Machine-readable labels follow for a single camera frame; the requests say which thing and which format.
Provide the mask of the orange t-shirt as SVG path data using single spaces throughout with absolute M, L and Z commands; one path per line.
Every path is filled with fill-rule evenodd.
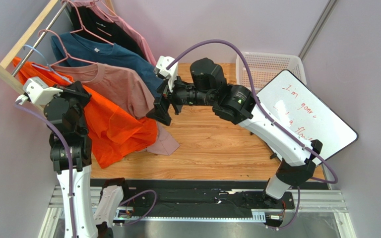
M 26 62 L 17 74 L 25 84 L 27 79 L 37 76 L 48 86 L 67 86 L 81 81 L 91 94 L 91 101 L 84 109 L 92 139 L 92 153 L 101 168 L 107 168 L 129 153 L 140 151 L 155 143 L 158 135 L 156 122 L 152 119 L 136 119 L 111 100 L 91 89 L 90 76 L 102 69 L 102 64 L 82 67 L 55 66 L 55 72 L 46 71 L 41 65 Z

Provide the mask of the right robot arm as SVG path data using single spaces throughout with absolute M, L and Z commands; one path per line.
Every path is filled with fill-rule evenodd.
M 219 118 L 247 129 L 266 142 L 282 156 L 276 174 L 271 177 L 264 190 L 266 199 L 279 200 L 287 189 L 299 186 L 313 177 L 317 164 L 314 159 L 322 150 L 319 140 L 298 138 L 288 128 L 281 128 L 278 119 L 259 108 L 256 97 L 241 85 L 227 83 L 223 68 L 208 58 L 191 64 L 192 83 L 178 76 L 178 65 L 167 68 L 174 58 L 161 56 L 154 68 L 155 74 L 164 81 L 157 89 L 160 96 L 147 117 L 166 126 L 171 124 L 168 113 L 173 106 L 175 114 L 182 106 L 211 106 Z

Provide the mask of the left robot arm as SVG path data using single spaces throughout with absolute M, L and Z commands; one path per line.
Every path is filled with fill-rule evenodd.
M 96 211 L 92 210 L 92 140 L 85 118 L 91 94 L 77 81 L 54 85 L 56 95 L 44 107 L 49 121 L 50 158 L 62 189 L 66 238 L 112 238 L 114 216 L 128 190 L 124 178 L 108 179 L 102 186 Z

